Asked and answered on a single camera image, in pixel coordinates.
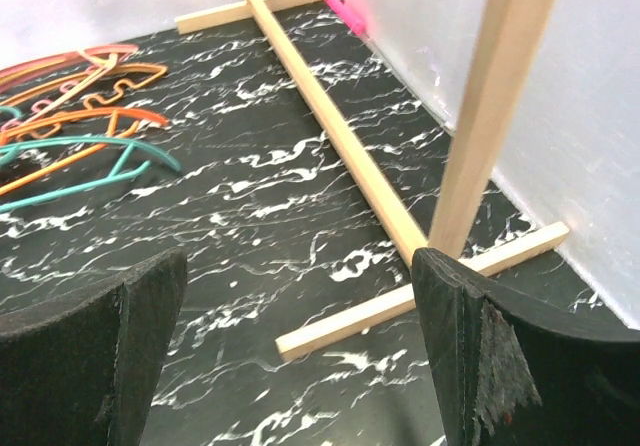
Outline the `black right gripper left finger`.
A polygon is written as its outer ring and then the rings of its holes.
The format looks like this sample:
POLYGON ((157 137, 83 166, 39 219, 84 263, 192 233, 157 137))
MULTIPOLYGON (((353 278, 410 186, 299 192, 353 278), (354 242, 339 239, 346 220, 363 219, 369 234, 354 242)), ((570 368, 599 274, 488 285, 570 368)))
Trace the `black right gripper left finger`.
POLYGON ((139 444, 187 276, 172 248, 2 315, 2 444, 139 444))

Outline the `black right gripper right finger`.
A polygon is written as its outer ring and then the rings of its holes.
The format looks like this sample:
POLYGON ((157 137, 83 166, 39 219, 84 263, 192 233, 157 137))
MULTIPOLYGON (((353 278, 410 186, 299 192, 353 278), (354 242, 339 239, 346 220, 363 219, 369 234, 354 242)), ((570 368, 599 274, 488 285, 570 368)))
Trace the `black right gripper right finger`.
POLYGON ((451 445, 635 445, 639 334, 578 317, 433 248, 411 279, 451 445))

